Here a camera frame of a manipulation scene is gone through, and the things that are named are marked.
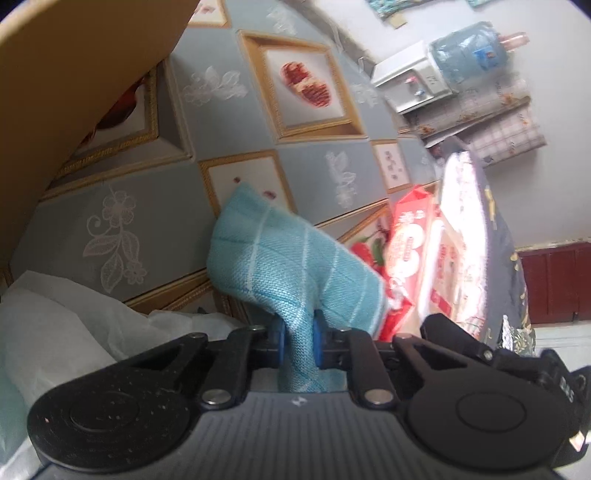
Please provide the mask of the light blue checked towel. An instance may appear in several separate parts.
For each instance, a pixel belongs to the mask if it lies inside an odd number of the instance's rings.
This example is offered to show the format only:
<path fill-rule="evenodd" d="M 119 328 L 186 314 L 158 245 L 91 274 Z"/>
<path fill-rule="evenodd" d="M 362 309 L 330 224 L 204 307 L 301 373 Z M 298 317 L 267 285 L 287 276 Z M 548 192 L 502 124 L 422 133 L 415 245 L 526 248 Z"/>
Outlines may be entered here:
<path fill-rule="evenodd" d="M 344 373 L 315 364 L 315 311 L 329 327 L 376 335 L 387 311 L 382 277 L 330 235 L 239 185 L 214 225 L 206 269 L 225 295 L 279 315 L 287 329 L 283 392 L 335 392 Z"/>

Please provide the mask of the dark red door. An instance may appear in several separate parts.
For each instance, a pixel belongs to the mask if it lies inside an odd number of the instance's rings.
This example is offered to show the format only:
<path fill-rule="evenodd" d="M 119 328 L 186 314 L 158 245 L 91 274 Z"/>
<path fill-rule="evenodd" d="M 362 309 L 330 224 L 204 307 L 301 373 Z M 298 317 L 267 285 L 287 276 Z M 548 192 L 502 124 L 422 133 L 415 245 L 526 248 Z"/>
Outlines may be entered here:
<path fill-rule="evenodd" d="M 534 325 L 590 320 L 590 242 L 522 250 Z"/>

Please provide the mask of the red wet wipes pack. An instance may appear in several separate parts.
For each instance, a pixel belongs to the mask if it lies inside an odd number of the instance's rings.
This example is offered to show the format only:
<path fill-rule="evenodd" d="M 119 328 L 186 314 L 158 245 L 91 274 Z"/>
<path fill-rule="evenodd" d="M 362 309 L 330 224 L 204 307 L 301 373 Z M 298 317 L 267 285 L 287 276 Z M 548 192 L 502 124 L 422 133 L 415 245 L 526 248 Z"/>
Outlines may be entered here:
<path fill-rule="evenodd" d="M 379 340 L 418 334 L 431 314 L 457 318 L 464 242 L 442 213 L 433 187 L 415 186 L 341 242 L 386 282 L 388 306 Z"/>

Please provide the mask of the dark folded quilt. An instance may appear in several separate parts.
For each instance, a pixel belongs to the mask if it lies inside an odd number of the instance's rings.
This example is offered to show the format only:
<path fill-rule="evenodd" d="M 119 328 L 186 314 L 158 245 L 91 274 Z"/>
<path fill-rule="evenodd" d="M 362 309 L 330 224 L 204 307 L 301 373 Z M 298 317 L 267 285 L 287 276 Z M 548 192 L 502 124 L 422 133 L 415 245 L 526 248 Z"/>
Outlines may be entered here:
<path fill-rule="evenodd" d="M 485 175 L 484 162 L 456 137 L 441 144 L 440 207 L 462 237 L 456 323 L 487 346 L 535 353 L 523 265 Z"/>

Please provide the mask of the white plastic shopping bag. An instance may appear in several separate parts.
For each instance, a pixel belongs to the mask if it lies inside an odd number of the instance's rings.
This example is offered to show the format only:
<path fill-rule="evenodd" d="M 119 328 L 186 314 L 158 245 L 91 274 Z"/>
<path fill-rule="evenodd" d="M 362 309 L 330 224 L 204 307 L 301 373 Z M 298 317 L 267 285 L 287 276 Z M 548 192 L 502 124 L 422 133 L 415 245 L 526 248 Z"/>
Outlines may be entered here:
<path fill-rule="evenodd" d="M 64 278 L 28 271 L 1 298 L 1 475 L 38 463 L 26 416 L 51 388 L 191 332 L 222 340 L 239 322 L 221 313 L 138 313 Z"/>

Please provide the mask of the patterned table cloth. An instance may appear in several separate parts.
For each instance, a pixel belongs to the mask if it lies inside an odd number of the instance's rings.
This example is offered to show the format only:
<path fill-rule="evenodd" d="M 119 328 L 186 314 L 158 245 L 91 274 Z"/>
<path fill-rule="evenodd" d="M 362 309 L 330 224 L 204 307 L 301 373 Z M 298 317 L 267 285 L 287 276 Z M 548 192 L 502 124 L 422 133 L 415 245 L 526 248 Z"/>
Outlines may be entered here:
<path fill-rule="evenodd" d="M 242 305 L 206 272 L 240 184 L 380 261 L 391 203 L 431 155 L 322 22 L 280 1 L 202 1 L 170 56 L 58 168 L 1 282 L 64 277 L 148 314 Z"/>

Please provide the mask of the rolled checked mats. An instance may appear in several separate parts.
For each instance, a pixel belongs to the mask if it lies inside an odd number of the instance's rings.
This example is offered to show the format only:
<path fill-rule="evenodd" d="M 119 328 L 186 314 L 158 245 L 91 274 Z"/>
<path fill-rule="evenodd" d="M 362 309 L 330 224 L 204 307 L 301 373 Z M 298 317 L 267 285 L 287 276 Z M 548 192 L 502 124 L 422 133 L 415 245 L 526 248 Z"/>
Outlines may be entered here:
<path fill-rule="evenodd" d="M 406 115 L 432 156 L 443 161 L 443 142 L 455 137 L 486 165 L 547 145 L 531 110 L 531 93 L 518 73 L 501 75 L 478 87 Z"/>

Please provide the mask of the blue water jug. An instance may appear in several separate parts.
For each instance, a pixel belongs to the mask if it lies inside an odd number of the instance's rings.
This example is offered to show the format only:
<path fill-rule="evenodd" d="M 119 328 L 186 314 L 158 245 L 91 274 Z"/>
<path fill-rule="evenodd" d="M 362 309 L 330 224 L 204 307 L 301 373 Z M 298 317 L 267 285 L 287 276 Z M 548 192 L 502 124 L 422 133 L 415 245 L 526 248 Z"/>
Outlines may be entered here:
<path fill-rule="evenodd" d="M 478 22 L 434 40 L 429 52 L 451 87 L 504 68 L 508 53 L 489 22 Z"/>

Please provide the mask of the brown cardboard box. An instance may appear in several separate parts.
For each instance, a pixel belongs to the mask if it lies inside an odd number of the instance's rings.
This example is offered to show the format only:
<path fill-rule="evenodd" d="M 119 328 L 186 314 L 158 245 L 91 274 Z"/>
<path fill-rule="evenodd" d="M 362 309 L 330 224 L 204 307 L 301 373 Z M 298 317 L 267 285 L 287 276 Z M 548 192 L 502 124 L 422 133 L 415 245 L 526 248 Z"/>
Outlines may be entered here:
<path fill-rule="evenodd" d="M 61 165 L 164 59 L 194 1 L 24 1 L 1 21 L 1 262 Z"/>

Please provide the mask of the pink cup on jug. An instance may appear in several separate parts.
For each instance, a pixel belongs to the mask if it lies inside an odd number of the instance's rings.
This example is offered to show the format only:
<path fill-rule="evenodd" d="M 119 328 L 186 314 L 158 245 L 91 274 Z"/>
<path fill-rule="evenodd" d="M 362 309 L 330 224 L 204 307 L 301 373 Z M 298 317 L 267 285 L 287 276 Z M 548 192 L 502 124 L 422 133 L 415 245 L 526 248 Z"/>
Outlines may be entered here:
<path fill-rule="evenodd" d="M 528 35 L 525 32 L 517 32 L 509 35 L 499 35 L 499 43 L 507 51 L 511 52 L 517 48 L 523 47 L 530 42 Z"/>

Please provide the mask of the teal floral wall cloth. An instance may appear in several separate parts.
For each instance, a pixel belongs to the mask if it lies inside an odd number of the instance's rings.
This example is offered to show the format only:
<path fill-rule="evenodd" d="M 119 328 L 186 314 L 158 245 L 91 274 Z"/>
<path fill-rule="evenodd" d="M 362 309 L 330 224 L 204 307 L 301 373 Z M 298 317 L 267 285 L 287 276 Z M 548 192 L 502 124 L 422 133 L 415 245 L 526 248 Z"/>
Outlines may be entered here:
<path fill-rule="evenodd" d="M 409 8 L 429 3 L 431 0 L 367 0 L 372 9 L 381 20 Z"/>

